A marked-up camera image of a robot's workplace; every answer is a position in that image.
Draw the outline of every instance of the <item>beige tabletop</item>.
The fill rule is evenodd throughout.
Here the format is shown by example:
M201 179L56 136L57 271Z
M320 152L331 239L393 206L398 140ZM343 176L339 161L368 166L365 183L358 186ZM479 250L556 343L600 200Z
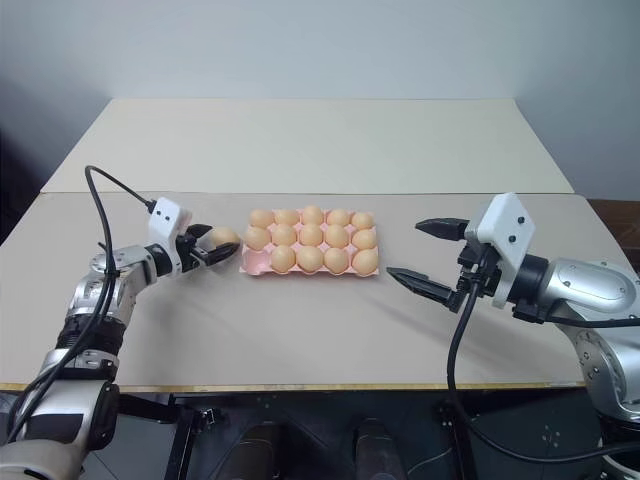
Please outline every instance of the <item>beige tabletop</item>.
M43 191L87 163L142 191L573 193L512 99L120 98Z
M194 221L243 231L256 207L345 207L375 213L381 274L371 278L250 277L240 258L138 297L120 352L128 390L443 388L457 316L411 294L384 272L407 267L453 285L462 243L413 228L437 216L468 218L490 195L268 195L167 193ZM628 265L587 202L576 195L521 195L536 224L531 252ZM104 194L117 247L146 244L144 208ZM41 194L0 248L0 387L37 373L102 233L86 193ZM570 342L553 325L513 319L480 300L458 362L466 387L575 385Z

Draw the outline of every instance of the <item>black cable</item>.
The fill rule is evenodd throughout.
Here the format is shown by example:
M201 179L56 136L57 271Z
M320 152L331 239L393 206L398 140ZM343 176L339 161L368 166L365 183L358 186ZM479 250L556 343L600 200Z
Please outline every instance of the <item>black cable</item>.
M38 405L40 404L40 401L49 390L49 387L51 387L53 382L55 382L59 378L60 373L66 367L67 363L69 363L73 358L75 358L80 353L80 349L84 347L85 340L87 340L87 338L89 338L89 336L93 334L94 327L98 325L106 315L106 312L109 309L109 305L111 304L111 298L113 297L113 291L115 287L115 274L110 275L105 273L105 277L107 281L107 288L105 288L105 285L103 284L103 287L100 292L100 296L102 297L104 307L101 309L98 309L96 304L96 309L94 310L94 313L91 319L87 322L85 327L82 329L82 332L80 332L80 335L78 336L78 339L76 340L76 342L69 348L69 350L67 350L67 352L63 355L62 359L60 359L60 361L56 363L54 367L44 372L45 375L44 375L44 380L42 380L42 385L34 386L33 388L30 388L31 385L34 385L36 383L36 382L32 382L32 384L29 385L27 389L25 389L25 391L36 390L36 389L37 391L33 395L33 397L29 400L29 404L24 409L20 417L15 421L11 431L9 432L9 435L7 436L7 443L11 443L16 440L18 434L20 433L20 430L22 430L22 427L24 426L26 421L29 419L29 417L33 414L35 409L38 407Z
M549 317L547 322L579 328L621 328L640 327L640 318L612 318L610 320L575 320L572 318Z
M11 409L11 414L9 417L8 429L9 434L7 436L7 443L15 441L20 430L24 426L25 422L29 419L31 414L35 411L38 404L48 391L49 387L56 381L56 379L60 376L62 369L66 366L66 364L75 358L80 349L83 348L85 340L90 338L90 335L93 333L94 328L102 322L109 311L109 307L111 306L111 301L113 299L113 292L115 289L116 283L116 266L115 260L113 258L113 244L111 240L111 229L109 227L109 221L107 219L107 214L104 210L104 206L102 205L102 201L100 199L100 195L95 187L95 182L93 181L93 177L91 176L91 172L97 172L107 179L111 180L113 183L121 187L126 192L133 195L137 200L142 202L148 209L149 213L151 213L155 207L156 202L146 200L137 192L126 186L124 183L120 182L115 177L111 176L104 170L95 167L93 165L87 165L84 170L85 177L87 179L87 184L89 186L89 191L91 193L91 197L93 198L93 202L96 205L96 209L98 210L98 216L100 217L100 222L102 224L102 230L104 232L104 245L105 257L106 257L106 268L105 275L103 279L102 288L100 289L100 294L98 296L98 300L96 301L96 305L93 311L93 315L85 325L85 327L80 332L76 342L67 350L62 359L52 368L41 372L38 377L31 382L25 390L22 392L20 397L16 399L14 405ZM20 417L14 421L16 413L21 409L24 401L27 399L28 395L37 389L37 392L30 399L29 404L24 409Z
M555 457L533 457L530 455L522 454L520 452L516 452L515 450L511 450L510 448L500 445L499 443L495 442L487 435L485 435L482 431L480 431L480 429L478 429L478 427L471 421L471 418L464 410L464 406L462 405L462 402L460 401L460 397L458 395L455 380L456 357L458 354L458 348L460 347L462 336L464 335L464 331L467 328L467 324L469 323L469 318L471 317L471 312L473 311L473 307L475 306L479 292L480 285L477 283L473 283L471 286L469 298L467 299L467 303L464 307L462 315L460 315L460 321L458 322L456 331L453 334L453 338L451 339L451 346L449 347L449 355L447 357L447 387L449 389L451 402L453 403L460 419L464 422L466 427L474 433L474 435L476 435L480 440L482 440L484 443L494 448L495 450L498 450L499 452L511 458L515 458L517 460L528 463L557 465L561 463L578 462L581 460L587 460L589 458L601 457L603 455L616 455L619 453L640 451L640 442L629 442L614 444L608 447L601 447L593 450L587 450L572 455L562 455Z
M142 203L145 204L145 206L147 207L147 209L149 210L149 213L151 213L153 211L153 207L155 206L155 202L153 200L147 200L146 198L144 198L142 195L140 195L138 192L136 192L135 190L133 190L130 187L127 187L124 183L122 183L120 180L118 180L117 178L113 177L112 175L108 174L107 172L105 172L104 170L102 170L101 168L95 167L93 165L87 165L85 167L84 170L84 174L85 177L87 177L87 183L89 183L89 190L91 191L91 196L93 196L93 201L96 201L96 197L94 196L94 192L96 190L95 185L93 184L93 179L91 179L91 174L88 172L96 172L99 173L100 175L102 175L103 177L111 180L113 183L115 183L116 185L118 185L121 189L123 189L125 192L133 195L137 200L141 201Z

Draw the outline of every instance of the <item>pink egg tray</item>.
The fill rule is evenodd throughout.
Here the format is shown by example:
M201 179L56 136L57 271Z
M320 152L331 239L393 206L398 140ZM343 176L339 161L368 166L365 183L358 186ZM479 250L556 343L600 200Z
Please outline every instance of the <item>pink egg tray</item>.
M297 211L298 211L298 214L300 214L300 215L302 214L302 210L301 209L298 209ZM327 218L327 215L328 215L328 213L330 211L331 210L323 210L325 219ZM296 238L299 236L300 230L302 230L303 226L304 225L301 222L298 222L295 225L293 225L293 228L296 231ZM319 225L320 229L322 230L323 237L324 237L324 233L326 232L328 226L329 225L326 222L324 222L321 225ZM271 225L269 225L267 227L267 230L269 230L269 232L271 233L271 232L273 232L273 229L275 227L276 227L276 224L272 223ZM356 227L354 227L351 224L347 225L344 228L347 231L347 233L349 234L349 239L351 239L351 236L353 235L353 232L357 231ZM375 225L371 228L371 230L375 233L375 231L376 231ZM293 245L291 245L291 248L296 253L298 253L298 250L300 250L302 247L303 247L303 245L299 241L297 241ZM297 264L294 264L293 267L291 267L288 272L280 273L280 272L275 271L273 268L271 268L271 252L273 252L274 248L276 248L276 245L274 245L273 243L269 243L262 250L252 250L251 248L247 247L243 243L243 245L242 245L242 263L240 265L240 272L241 273L247 273L249 275L262 275L262 274L265 274L265 273L276 273L278 275L287 275L290 272L302 272L305 275L315 275L318 272L326 272L326 273L329 273L329 274L337 276L337 277L339 277L340 275L344 275L346 273L357 275L359 277L370 277L372 275L378 275L380 273L379 269L376 268L373 272L371 272L368 275L361 275L351 266L351 261L353 260L354 255L356 253L358 253L358 249L354 245L352 245L351 243L349 243L344 248L344 250L346 250L347 253L349 254L349 267L342 273L333 273L331 270L329 270L324 265L322 267L320 267L318 270L316 270L315 272L309 273L309 272L305 272ZM324 254L324 252L326 252L331 247L329 246L329 244L327 244L325 241L323 241L320 245L318 245L318 248ZM376 255L378 254L378 246L377 245L372 250L374 250L376 252Z

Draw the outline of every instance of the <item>table edge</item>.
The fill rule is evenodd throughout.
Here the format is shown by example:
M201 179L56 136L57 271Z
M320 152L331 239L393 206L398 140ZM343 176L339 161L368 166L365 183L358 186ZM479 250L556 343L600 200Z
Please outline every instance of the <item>table edge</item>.
M459 383L460 390L518 390L584 387L584 382ZM0 391L22 391L25 383L0 383ZM247 393L379 390L446 390L446 383L339 383L264 385L120 385L122 393Z

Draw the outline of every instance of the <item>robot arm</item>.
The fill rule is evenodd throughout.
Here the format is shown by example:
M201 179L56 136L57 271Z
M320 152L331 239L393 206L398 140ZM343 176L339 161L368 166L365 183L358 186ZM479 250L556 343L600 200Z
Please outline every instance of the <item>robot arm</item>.
M133 313L137 295L158 277L175 276L200 265L212 265L239 247L228 243L206 251L198 239L211 227L188 226L191 213L160 198L149 220L147 247L132 246L113 252L118 276L104 320L93 330L79 354L61 370L37 408L20 428L16 441L0 448L0 477L77 478L89 451L109 444L118 413L115 379L118 352ZM101 254L76 287L56 346L45 357L41 375L56 366L90 321L106 281L108 259ZM24 412L37 389L22 402Z
M479 296L493 297L498 308L512 303L514 317L556 323L578 355L603 443L640 438L640 279L634 272L606 262L549 262L528 255L535 226L513 193L496 196L471 221L429 219L416 228L467 241L458 258L460 279L453 290L426 275L388 268L398 282L457 312L471 282L479 281ZM605 328L629 324L636 326ZM636 457L637 452L616 458L638 470Z

